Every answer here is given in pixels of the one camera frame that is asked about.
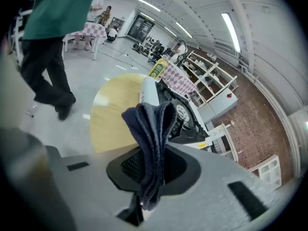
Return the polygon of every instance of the pink and white checkered tablecloth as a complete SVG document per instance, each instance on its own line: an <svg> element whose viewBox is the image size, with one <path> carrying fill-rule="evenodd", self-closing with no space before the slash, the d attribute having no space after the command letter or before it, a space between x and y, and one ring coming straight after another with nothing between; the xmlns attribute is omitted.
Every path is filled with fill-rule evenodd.
<svg viewBox="0 0 308 231"><path fill-rule="evenodd" d="M168 87L181 95L185 95L195 90L196 86L185 76L177 66L168 61L168 65L161 75L162 80Z"/></svg>
<svg viewBox="0 0 308 231"><path fill-rule="evenodd" d="M82 36L95 36L106 38L106 30L105 27L101 24L93 23L93 22L86 22L85 28L82 31L71 33L71 35L82 35Z"/></svg>

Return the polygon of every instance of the black pants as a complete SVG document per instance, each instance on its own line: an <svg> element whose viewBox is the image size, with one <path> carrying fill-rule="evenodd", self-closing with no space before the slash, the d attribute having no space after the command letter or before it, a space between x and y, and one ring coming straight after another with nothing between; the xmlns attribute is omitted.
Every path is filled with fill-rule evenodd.
<svg viewBox="0 0 308 231"><path fill-rule="evenodd" d="M115 41L115 39L116 39L115 37L107 36L107 40L110 42Z"/></svg>
<svg viewBox="0 0 308 231"><path fill-rule="evenodd" d="M35 92L35 101L64 108L74 96L67 83L62 59L62 38L23 40L21 75ZM43 76L47 69L52 85Z"/></svg>

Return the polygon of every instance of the green shirt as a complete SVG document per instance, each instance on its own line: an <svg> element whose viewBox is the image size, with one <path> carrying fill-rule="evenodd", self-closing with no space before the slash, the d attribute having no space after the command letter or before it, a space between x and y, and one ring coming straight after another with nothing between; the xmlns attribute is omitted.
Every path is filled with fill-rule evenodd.
<svg viewBox="0 0 308 231"><path fill-rule="evenodd" d="M64 37L83 30L92 0L38 0L24 39Z"/></svg>

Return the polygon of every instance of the white shirt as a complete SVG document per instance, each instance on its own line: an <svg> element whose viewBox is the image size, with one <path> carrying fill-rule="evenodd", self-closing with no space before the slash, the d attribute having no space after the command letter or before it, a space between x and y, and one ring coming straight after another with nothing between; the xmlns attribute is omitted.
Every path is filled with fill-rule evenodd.
<svg viewBox="0 0 308 231"><path fill-rule="evenodd" d="M92 0L91 7L92 8L103 7L103 0ZM88 13L87 21L94 22L95 18L101 13L103 13L103 9L90 10Z"/></svg>
<svg viewBox="0 0 308 231"><path fill-rule="evenodd" d="M170 59L171 62L175 63L178 60L178 56L183 55L184 53L187 52L187 46L182 44L180 45L180 47L178 48L179 53L175 53L172 58Z"/></svg>
<svg viewBox="0 0 308 231"><path fill-rule="evenodd" d="M114 28L109 30L108 36L114 38L117 35L117 31Z"/></svg>

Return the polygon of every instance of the dark blue cloth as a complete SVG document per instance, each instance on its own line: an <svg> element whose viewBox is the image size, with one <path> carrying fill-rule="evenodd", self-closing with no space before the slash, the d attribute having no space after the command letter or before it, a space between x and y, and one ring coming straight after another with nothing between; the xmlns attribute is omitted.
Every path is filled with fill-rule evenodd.
<svg viewBox="0 0 308 231"><path fill-rule="evenodd" d="M157 107L140 103L125 111L122 117L143 151L145 176L139 195L142 208L152 210L159 201L160 187L164 185L165 145L176 122L177 111L171 102Z"/></svg>

